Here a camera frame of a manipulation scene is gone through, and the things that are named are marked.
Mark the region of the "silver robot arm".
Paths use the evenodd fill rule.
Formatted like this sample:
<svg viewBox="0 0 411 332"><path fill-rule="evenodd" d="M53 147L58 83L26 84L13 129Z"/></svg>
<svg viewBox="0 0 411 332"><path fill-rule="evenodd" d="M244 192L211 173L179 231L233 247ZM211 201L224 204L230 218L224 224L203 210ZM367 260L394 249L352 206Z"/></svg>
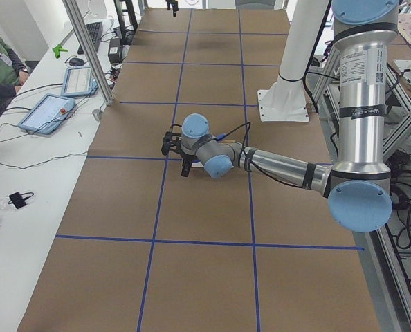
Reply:
<svg viewBox="0 0 411 332"><path fill-rule="evenodd" d="M315 190L328 200L332 217L354 232L372 232L392 212L390 169L383 162L387 47L396 37L396 1L299 1L277 81L257 93L264 122L306 122L303 84L327 13L334 14L334 48L340 53L338 160L325 167L213 136L208 120L193 113L181 130L167 134L163 151L194 161L219 178L234 167L291 187Z"/></svg>

